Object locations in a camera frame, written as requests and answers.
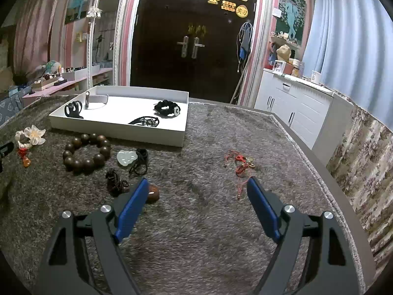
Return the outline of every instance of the green painting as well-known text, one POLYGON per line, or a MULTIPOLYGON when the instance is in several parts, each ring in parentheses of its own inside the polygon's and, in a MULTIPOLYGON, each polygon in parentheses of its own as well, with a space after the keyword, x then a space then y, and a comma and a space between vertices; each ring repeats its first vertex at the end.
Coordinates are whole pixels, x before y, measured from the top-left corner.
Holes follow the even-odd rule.
POLYGON ((301 45, 304 21, 306 17, 306 1, 279 0, 278 8, 282 11, 281 18, 277 18, 276 34, 281 31, 289 34, 289 40, 301 45))

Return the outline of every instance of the white cabinet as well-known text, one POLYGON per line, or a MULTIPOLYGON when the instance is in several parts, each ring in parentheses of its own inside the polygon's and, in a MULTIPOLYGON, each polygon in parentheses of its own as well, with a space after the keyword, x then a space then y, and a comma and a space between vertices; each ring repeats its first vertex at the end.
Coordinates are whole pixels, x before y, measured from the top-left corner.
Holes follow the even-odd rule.
POLYGON ((327 88, 264 69, 254 108, 275 113, 326 165, 353 105, 327 88))

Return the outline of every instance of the silver screw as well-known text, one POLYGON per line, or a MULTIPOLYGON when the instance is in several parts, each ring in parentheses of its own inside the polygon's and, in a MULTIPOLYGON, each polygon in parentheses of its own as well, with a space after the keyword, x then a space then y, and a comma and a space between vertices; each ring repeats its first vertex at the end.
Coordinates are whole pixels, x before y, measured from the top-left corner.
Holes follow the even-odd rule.
POLYGON ((70 218, 71 217, 71 212, 70 211, 64 211, 61 214, 62 218, 70 218))
POLYGON ((325 212, 323 214, 328 220, 331 220, 333 218, 333 213, 332 212, 325 212))
POLYGON ((293 207, 293 205, 286 205, 284 207, 284 211, 287 213, 293 213, 293 212, 295 212, 295 208, 293 207))
POLYGON ((101 212, 103 213, 108 213, 112 210, 112 207, 110 205, 103 205, 101 206, 101 212))

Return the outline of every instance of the light blue curtain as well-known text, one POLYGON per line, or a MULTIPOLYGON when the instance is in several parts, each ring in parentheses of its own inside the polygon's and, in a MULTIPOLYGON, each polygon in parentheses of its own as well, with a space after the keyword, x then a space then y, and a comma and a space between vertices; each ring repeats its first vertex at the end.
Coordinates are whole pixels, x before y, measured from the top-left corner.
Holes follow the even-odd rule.
POLYGON ((379 0, 315 0, 303 61, 393 130, 393 22, 379 0))

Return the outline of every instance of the dark brown door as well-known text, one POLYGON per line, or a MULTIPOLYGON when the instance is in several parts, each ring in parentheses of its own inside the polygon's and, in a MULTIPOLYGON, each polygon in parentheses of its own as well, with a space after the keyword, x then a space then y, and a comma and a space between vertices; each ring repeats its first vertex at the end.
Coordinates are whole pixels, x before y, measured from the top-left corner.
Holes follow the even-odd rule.
POLYGON ((131 85, 177 89, 229 102, 240 78, 237 34, 253 23, 255 0, 140 0, 132 43, 131 85), (247 17, 222 9, 245 5, 247 17))

